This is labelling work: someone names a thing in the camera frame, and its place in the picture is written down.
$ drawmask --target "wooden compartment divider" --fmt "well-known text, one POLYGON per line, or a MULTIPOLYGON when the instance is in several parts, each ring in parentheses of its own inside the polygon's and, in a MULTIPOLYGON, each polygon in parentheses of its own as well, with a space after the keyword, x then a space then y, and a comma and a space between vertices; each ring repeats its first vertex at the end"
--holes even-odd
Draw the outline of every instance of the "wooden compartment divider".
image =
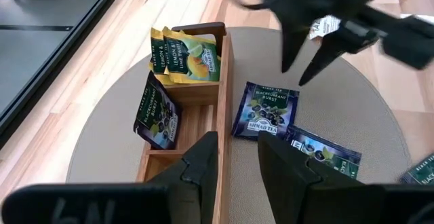
POLYGON ((196 143, 206 132, 218 133, 218 181, 213 223, 227 223, 229 213, 229 177, 231 173, 231 123, 233 91, 233 48, 224 23, 213 22, 178 26, 189 35, 213 34, 217 55, 221 56, 220 81, 166 86, 170 97, 183 108, 177 145, 174 150, 156 150, 145 145, 138 182, 146 182, 165 170, 196 143))

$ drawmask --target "beige tabletop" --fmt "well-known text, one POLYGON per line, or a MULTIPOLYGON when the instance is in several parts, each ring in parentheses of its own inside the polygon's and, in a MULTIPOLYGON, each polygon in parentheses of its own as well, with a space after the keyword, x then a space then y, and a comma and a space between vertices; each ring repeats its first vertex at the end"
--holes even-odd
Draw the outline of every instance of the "beige tabletop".
MULTIPOLYGON (((306 86, 298 80, 317 50, 307 41, 288 73, 280 73, 279 31, 229 28, 235 55, 233 118, 246 81, 300 90, 295 124, 362 153, 357 179, 392 183, 410 167, 410 156, 393 114, 376 89, 339 58, 306 86)), ((144 141, 132 124, 148 73, 149 56, 104 95, 81 132, 67 181, 135 181, 144 141)), ((274 223, 259 171, 257 144, 234 139, 230 223, 274 223)))

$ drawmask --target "yellow tea packet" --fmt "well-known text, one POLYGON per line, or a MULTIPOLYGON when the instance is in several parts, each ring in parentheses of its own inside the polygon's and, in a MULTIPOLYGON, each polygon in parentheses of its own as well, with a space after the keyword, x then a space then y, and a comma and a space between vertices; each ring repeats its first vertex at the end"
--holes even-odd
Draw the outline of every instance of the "yellow tea packet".
POLYGON ((151 29, 151 53, 152 58, 149 62, 149 68, 155 74, 155 77, 163 85, 174 85, 175 83, 170 81, 169 71, 167 70, 167 57, 166 57, 165 43, 163 38, 163 32, 157 29, 151 29))
POLYGON ((216 42, 163 29, 167 48, 167 68, 175 83, 219 81, 220 59, 216 42))

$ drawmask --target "blackcurrant tea packet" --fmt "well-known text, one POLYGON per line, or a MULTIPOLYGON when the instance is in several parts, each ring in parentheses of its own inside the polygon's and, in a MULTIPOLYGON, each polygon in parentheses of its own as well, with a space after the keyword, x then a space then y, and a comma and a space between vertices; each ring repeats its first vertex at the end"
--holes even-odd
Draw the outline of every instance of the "blackcurrant tea packet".
POLYGON ((258 132, 264 130, 283 139, 294 123, 298 95, 298 91, 247 82, 232 135, 257 141, 258 132))
POLYGON ((182 109, 172 101, 163 84, 149 72, 134 121, 134 132, 157 149, 176 145, 182 109))
POLYGON ((291 146, 353 179, 357 178, 361 153, 332 143, 294 125, 288 126, 284 138, 291 146))

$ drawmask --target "blackcurrant illustration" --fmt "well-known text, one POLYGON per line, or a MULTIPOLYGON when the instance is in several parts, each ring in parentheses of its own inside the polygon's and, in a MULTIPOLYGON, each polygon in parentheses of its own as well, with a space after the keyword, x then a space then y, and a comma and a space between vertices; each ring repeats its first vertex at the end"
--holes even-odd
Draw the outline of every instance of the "blackcurrant illustration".
POLYGON ((272 113, 267 113, 267 115, 265 115, 265 118, 271 121, 272 119, 274 119, 274 115, 272 113))
POLYGON ((325 159, 323 152, 321 152, 321 150, 315 152, 315 158, 319 161, 323 161, 325 159))
POLYGON ((261 117, 265 117, 265 115, 267 115, 267 112, 261 110, 261 111, 259 111, 259 115, 260 115, 261 117))
POLYGON ((255 118, 255 116, 256 116, 255 112, 250 112, 250 113, 247 115, 247 117, 248 117, 249 119, 253 119, 253 118, 255 118))
POLYGON ((164 130, 163 122, 158 123, 158 132, 163 132, 163 130, 164 130))
POLYGON ((306 149, 309 152, 313 152, 315 150, 315 148, 312 145, 306 145, 306 149))
POLYGON ((259 111, 260 110, 260 105, 256 105, 255 107, 252 108, 253 111, 259 111))
POLYGON ((282 116, 278 115, 277 116, 277 122, 279 122, 279 124, 283 124, 283 123, 285 123, 285 120, 282 118, 282 116))

